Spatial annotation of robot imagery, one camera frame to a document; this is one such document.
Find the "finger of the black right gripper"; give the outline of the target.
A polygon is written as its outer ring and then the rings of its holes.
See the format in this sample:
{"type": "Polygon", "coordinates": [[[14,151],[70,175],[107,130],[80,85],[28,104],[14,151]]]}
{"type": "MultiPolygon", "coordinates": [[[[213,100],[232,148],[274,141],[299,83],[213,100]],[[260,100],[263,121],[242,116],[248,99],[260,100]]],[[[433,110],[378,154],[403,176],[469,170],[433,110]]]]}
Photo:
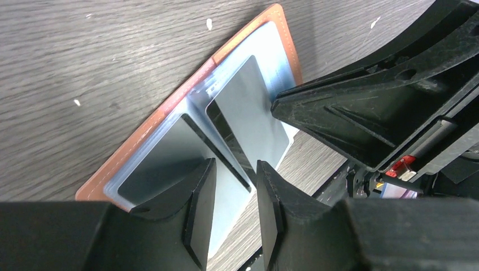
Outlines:
{"type": "Polygon", "coordinates": [[[311,1],[299,23],[299,57],[305,82],[335,72],[394,38],[417,40],[452,15],[478,15],[478,1],[311,1]]]}

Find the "orange leather card holder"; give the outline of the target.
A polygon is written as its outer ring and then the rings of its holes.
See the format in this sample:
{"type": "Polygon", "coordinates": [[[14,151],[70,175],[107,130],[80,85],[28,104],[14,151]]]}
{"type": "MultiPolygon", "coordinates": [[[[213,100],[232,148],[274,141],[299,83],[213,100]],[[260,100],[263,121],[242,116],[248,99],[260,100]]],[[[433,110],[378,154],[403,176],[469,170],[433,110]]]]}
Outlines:
{"type": "Polygon", "coordinates": [[[223,44],[192,76],[178,87],[76,191],[75,200],[108,201],[109,198],[103,193],[105,184],[118,172],[121,166],[126,163],[134,152],[138,150],[146,138],[152,135],[153,130],[164,121],[173,108],[179,104],[180,100],[186,96],[186,93],[194,85],[199,83],[200,80],[209,75],[247,36],[270,21],[273,22],[278,29],[282,46],[285,49],[294,76],[294,85],[302,84],[302,68],[293,38],[289,31],[284,10],[280,4],[272,4],[223,44]]]}

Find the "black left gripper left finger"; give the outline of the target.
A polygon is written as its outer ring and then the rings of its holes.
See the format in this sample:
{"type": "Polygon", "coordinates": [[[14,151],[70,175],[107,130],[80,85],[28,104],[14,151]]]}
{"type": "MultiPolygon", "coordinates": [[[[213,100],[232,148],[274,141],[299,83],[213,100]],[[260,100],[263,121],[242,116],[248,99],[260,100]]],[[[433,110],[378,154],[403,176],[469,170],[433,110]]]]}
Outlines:
{"type": "Polygon", "coordinates": [[[205,270],[216,191],[216,160],[130,212],[129,270],[205,270]]]}

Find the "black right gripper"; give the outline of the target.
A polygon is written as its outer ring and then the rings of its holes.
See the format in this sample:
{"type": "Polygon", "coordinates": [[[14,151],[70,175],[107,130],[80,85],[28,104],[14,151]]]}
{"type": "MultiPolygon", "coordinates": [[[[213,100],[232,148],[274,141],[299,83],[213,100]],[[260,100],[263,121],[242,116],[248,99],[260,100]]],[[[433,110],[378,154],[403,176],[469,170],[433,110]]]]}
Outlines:
{"type": "Polygon", "coordinates": [[[350,198],[397,187],[397,198],[478,199],[477,83],[478,37],[452,33],[413,58],[287,90],[271,111],[366,168],[346,164],[350,198]]]}

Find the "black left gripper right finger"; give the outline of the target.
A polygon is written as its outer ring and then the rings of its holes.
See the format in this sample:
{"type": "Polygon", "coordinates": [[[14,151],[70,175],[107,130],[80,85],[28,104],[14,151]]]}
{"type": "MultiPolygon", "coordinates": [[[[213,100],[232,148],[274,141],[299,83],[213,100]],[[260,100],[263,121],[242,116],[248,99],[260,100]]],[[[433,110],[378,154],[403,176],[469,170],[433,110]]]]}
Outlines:
{"type": "Polygon", "coordinates": [[[331,207],[257,162],[257,197],[266,270],[342,270],[331,207]]]}

